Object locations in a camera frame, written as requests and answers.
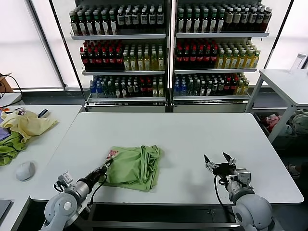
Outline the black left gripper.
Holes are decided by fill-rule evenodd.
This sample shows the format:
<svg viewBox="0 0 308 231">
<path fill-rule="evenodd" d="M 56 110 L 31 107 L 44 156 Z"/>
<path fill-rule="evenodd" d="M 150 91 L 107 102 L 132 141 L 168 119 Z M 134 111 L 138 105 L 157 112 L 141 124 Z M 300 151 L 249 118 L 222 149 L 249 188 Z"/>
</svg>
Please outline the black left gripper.
<svg viewBox="0 0 308 231">
<path fill-rule="evenodd" d="M 108 159 L 104 166 L 99 167 L 95 171 L 89 173 L 84 178 L 84 181 L 88 187 L 93 187 L 99 181 L 100 177 L 106 174 L 107 170 L 112 166 L 113 163 L 113 159 Z"/>
</svg>

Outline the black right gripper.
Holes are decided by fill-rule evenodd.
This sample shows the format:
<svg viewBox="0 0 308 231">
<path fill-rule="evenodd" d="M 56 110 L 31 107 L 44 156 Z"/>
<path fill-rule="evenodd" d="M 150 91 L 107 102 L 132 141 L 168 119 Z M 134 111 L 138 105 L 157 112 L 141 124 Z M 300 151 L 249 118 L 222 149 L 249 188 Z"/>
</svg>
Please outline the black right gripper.
<svg viewBox="0 0 308 231">
<path fill-rule="evenodd" d="M 234 175 L 236 170 L 236 159 L 232 158 L 229 154 L 223 152 L 223 156 L 228 163 L 215 164 L 209 160 L 209 158 L 204 155 L 205 167 L 212 172 L 215 176 L 219 176 L 219 184 L 227 184 L 227 176 Z"/>
</svg>

